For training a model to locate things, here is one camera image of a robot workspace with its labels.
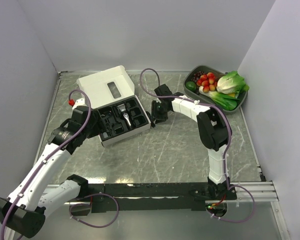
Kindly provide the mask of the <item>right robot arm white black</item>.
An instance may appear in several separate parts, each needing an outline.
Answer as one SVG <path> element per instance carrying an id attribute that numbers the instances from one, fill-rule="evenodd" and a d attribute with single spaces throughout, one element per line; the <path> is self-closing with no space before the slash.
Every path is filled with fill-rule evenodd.
<path id="1" fill-rule="evenodd" d="M 230 186 L 227 150 L 232 130 L 226 116 L 214 105 L 191 100 L 180 92 L 172 93 L 166 84 L 158 86 L 154 92 L 158 98 L 151 104 L 155 122 L 164 122 L 168 112 L 175 112 L 197 123 L 200 140 L 208 150 L 208 193 L 213 199 L 220 199 Z"/>

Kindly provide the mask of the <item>black silver hair trimmer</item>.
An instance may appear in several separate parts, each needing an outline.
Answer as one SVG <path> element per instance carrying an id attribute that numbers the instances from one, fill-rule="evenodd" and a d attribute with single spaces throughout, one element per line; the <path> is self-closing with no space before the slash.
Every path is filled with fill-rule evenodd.
<path id="1" fill-rule="evenodd" d="M 131 120 L 130 120 L 129 113 L 126 109 L 126 105 L 123 103 L 123 104 L 118 105 L 117 108 L 118 108 L 118 111 L 120 112 L 121 116 L 125 120 L 128 129 L 131 130 L 133 126 L 132 126 L 132 123 L 131 123 Z"/>

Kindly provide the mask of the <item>white box with black tray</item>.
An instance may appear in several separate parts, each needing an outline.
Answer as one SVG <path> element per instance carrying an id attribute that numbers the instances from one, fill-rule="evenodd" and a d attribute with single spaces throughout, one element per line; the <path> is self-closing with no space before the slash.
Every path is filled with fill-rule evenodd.
<path id="1" fill-rule="evenodd" d="M 103 147 L 151 128 L 151 120 L 135 95 L 135 85 L 124 66 L 80 77 L 76 84 L 88 96 L 92 110 L 97 110 L 100 115 L 98 136 Z M 121 104 L 125 104 L 132 129 L 128 129 L 117 108 Z"/>

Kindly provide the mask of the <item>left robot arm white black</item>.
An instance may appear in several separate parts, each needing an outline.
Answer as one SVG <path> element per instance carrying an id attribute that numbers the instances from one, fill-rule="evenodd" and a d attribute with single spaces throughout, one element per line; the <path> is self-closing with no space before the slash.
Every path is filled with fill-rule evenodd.
<path id="1" fill-rule="evenodd" d="M 97 109 L 77 106 L 72 116 L 54 129 L 44 150 L 25 179 L 7 198 L 0 197 L 2 230 L 10 228 L 26 238 L 34 237 L 48 216 L 49 200 L 42 194 L 58 167 L 66 161 L 86 139 L 99 134 L 101 119 Z"/>

